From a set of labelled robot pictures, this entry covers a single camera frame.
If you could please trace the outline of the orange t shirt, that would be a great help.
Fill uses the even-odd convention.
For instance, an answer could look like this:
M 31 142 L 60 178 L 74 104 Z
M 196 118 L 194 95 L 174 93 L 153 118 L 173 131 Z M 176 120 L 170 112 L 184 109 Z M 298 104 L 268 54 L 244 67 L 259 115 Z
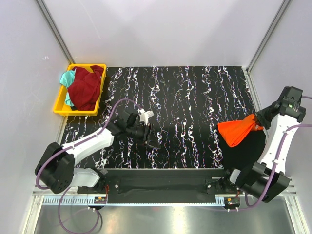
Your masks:
M 220 122 L 218 131 L 229 147 L 236 147 L 249 134 L 250 131 L 264 130 L 255 114 L 251 114 L 242 120 Z

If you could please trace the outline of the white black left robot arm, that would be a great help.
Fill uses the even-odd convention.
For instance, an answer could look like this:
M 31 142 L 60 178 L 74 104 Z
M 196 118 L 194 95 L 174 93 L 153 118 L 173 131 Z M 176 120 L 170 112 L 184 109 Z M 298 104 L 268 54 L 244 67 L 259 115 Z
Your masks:
M 92 168 L 77 168 L 76 165 L 100 149 L 108 148 L 118 137 L 129 137 L 145 147 L 158 149 L 160 144 L 149 122 L 153 111 L 127 113 L 126 118 L 109 120 L 95 132 L 63 145 L 49 144 L 35 168 L 36 182 L 43 182 L 40 189 L 49 189 L 55 194 L 69 187 L 84 187 L 93 193 L 107 188 L 104 171 Z

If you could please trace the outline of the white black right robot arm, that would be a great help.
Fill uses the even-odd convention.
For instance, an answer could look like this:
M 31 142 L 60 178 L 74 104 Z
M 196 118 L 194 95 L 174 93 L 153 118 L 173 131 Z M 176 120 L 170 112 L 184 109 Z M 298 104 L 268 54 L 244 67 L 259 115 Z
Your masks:
M 255 127 L 242 141 L 229 148 L 224 166 L 231 169 L 230 182 L 245 193 L 257 198 L 254 204 L 268 203 L 289 185 L 285 176 L 286 158 L 295 132 L 301 127 L 305 108 L 301 99 L 282 97 L 271 106 L 255 114 L 254 120 L 270 130 L 266 140 L 264 132 Z

